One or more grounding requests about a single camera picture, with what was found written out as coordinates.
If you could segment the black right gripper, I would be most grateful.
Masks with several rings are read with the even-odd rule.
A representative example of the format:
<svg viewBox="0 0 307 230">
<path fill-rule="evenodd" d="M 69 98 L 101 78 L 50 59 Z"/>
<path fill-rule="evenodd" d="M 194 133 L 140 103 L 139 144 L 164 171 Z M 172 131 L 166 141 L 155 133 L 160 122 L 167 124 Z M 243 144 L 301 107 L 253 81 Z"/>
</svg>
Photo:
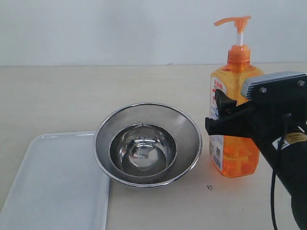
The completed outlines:
<svg viewBox="0 0 307 230">
<path fill-rule="evenodd" d="M 243 104 L 229 98 L 222 90 L 215 90 L 215 101 L 223 118 L 205 118 L 209 136 L 223 135 L 251 139 L 259 151 L 281 150 L 289 153 L 307 151 L 307 96 L 304 93 L 259 95 L 257 101 Z"/>
</svg>

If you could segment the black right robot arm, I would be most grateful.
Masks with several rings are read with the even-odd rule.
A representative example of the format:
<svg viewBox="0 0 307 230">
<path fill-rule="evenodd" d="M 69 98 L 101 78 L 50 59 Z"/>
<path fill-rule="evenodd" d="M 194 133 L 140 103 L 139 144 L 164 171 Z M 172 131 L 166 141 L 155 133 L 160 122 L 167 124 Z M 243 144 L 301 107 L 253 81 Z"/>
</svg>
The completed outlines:
<svg viewBox="0 0 307 230">
<path fill-rule="evenodd" d="M 249 138 L 291 196 L 299 229 L 307 228 L 307 92 L 290 91 L 241 105 L 215 91 L 218 119 L 206 118 L 209 135 Z"/>
</svg>

